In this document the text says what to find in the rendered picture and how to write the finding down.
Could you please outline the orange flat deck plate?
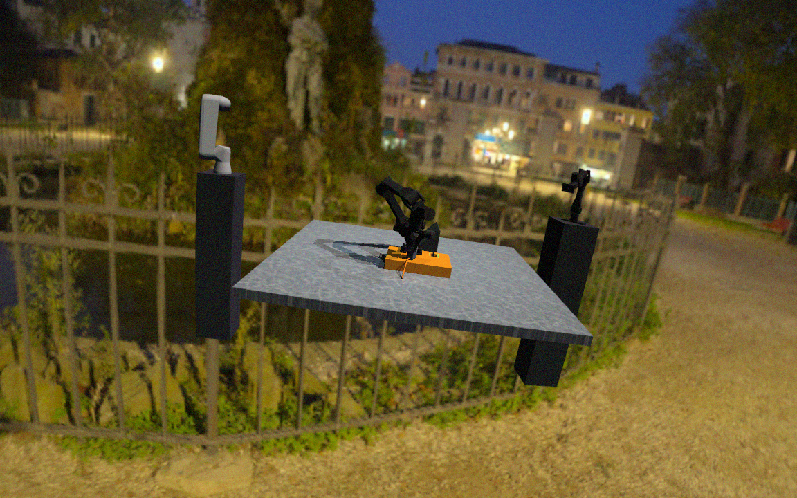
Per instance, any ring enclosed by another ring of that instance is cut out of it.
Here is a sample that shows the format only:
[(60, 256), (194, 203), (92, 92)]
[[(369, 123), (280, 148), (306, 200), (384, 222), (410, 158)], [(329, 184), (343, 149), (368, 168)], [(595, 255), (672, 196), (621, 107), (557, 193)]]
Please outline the orange flat deck plate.
[(402, 271), (405, 267), (405, 272), (416, 273), (422, 275), (436, 275), (436, 277), (451, 278), (451, 261), (447, 253), (434, 253), (423, 251), (421, 246), (417, 249), (416, 258), (408, 259), (407, 261), (407, 244), (403, 243), (401, 247), (389, 246), (388, 253), (385, 258), (385, 269), (392, 269)]

